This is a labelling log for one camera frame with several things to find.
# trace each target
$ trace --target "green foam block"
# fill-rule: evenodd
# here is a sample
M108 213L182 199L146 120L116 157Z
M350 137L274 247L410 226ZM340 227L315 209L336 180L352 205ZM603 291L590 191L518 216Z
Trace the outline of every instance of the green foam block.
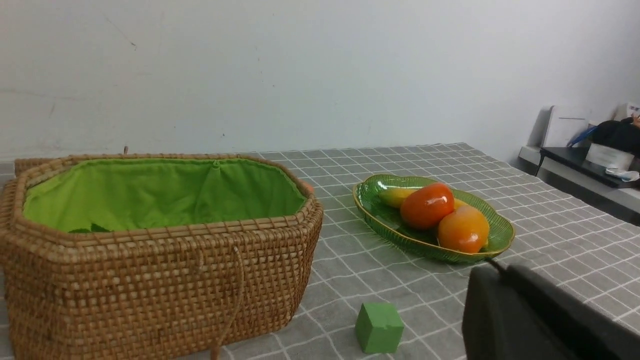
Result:
M396 352L403 330L404 323L393 304L362 304L356 320L356 337L366 354Z

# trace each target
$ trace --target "green leaf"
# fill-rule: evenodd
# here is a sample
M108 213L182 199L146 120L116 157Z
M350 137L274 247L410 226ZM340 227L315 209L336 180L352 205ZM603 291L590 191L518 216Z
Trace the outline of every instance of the green leaf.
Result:
M69 234L87 234L90 233L90 230L87 229L76 229L76 230L71 230L69 231Z
M92 233L110 233L111 230L107 230L100 225L91 224L91 232Z

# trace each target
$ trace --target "basket handle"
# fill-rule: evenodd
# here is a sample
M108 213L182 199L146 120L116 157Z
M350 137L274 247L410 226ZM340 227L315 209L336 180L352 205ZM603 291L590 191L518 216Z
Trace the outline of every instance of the basket handle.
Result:
M231 329L231 325L236 320L236 316L238 314L238 311L240 311L240 307L244 300L244 275L245 275L244 261L242 259L242 256L240 255L240 251L235 246L234 246L234 257L236 258L236 261L235 261L236 274L240 276L240 285L239 285L239 289L238 289L238 292L236 295L236 301L235 301L236 306L234 307L233 312L229 316L227 325L225 326L224 330L222 330L222 333L220 334L220 336L218 336L218 339L214 340L214 342L211 344L211 360L218 360L218 356L220 356L220 348L222 347L222 344L225 341L225 337L227 336L229 329Z

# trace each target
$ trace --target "yellow banana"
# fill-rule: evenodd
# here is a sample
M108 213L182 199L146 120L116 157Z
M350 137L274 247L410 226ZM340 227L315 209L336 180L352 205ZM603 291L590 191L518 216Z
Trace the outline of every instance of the yellow banana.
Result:
M382 190L378 194L380 200L385 205L391 206L392 208L399 209L400 205L404 202L404 200L411 194L413 194L418 189L407 189L407 188L391 188Z
M458 209L460 206L470 206L470 205L460 199L453 199L453 208Z

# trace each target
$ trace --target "green glass plate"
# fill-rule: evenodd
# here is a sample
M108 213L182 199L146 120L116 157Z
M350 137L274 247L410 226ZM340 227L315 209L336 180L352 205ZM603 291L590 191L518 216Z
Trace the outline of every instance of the green glass plate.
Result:
M400 211L380 201L378 194L387 188L419 189L435 180L426 177L373 175L353 187L353 199L364 216L365 222L390 245L418 256L451 263L474 263L484 258L498 256L511 246L515 230L509 220L498 215L486 201L467 192L452 189L455 198L482 211L489 221L489 245L477 254L445 249L438 245L433 231L418 231L404 225Z

